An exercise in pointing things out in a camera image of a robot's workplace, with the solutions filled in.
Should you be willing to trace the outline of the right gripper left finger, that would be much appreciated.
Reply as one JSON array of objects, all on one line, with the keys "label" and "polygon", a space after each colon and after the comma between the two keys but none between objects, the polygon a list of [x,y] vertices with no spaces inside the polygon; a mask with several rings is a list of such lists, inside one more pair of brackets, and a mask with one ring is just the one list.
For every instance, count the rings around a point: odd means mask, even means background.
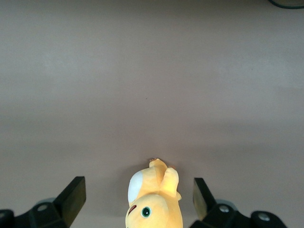
[{"label": "right gripper left finger", "polygon": [[45,199],[27,212],[15,216],[10,209],[0,210],[2,228],[69,228],[86,200],[84,176],[75,177],[54,199]]}]

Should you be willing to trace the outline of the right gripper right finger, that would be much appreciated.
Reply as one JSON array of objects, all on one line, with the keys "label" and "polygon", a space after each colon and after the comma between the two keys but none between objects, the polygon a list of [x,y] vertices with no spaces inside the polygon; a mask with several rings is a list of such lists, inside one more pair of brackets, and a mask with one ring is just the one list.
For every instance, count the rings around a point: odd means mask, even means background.
[{"label": "right gripper right finger", "polygon": [[199,219],[192,228],[286,228],[273,213],[254,211],[246,217],[232,202],[216,200],[203,178],[194,179],[193,204]]}]

